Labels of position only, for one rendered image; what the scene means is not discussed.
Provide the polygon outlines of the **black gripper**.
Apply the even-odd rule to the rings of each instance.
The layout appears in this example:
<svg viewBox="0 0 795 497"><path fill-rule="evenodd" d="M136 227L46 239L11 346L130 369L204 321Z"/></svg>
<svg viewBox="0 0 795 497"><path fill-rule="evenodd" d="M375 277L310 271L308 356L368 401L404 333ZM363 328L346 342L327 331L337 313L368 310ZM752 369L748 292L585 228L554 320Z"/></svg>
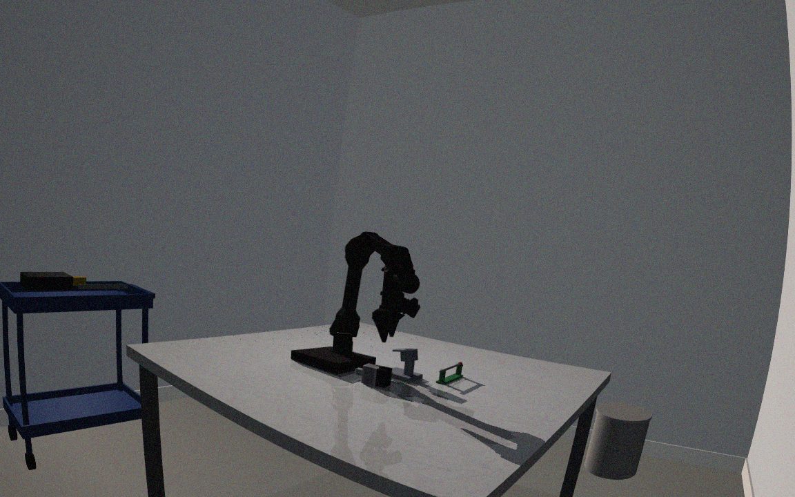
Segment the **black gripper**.
<svg viewBox="0 0 795 497"><path fill-rule="evenodd" d="M400 312L395 312L395 306L397 306L403 293L402 291L384 289L384 287L382 287L380 295L382 296L382 303L378 309L373 311L371 319L373 319L373 323L376 325L381 341L386 342L388 333L389 337L393 338L395 328L398 323L400 323L400 319L405 315L401 309ZM403 314L401 314L401 312Z"/></svg>

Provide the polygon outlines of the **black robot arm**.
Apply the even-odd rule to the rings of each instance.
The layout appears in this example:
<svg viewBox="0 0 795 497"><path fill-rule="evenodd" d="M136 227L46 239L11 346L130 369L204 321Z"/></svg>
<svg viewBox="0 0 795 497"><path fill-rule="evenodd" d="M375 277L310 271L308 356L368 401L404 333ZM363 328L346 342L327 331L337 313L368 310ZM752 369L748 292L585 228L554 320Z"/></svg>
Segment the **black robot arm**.
<svg viewBox="0 0 795 497"><path fill-rule="evenodd" d="M348 275L345 283L343 307L335 315L335 321L329 327L329 335L333 335L333 350L329 352L354 353L353 338L360 327L360 316L357 315L357 292L359 292L362 269L369 263L370 255L378 252L385 263L384 289L392 289L413 295L420 287L420 281L413 270L410 253L405 246L393 245L377 233L362 232L351 238L345 245L345 261L348 264ZM395 312L403 311L415 318L420 305L418 299L400 297Z"/></svg>

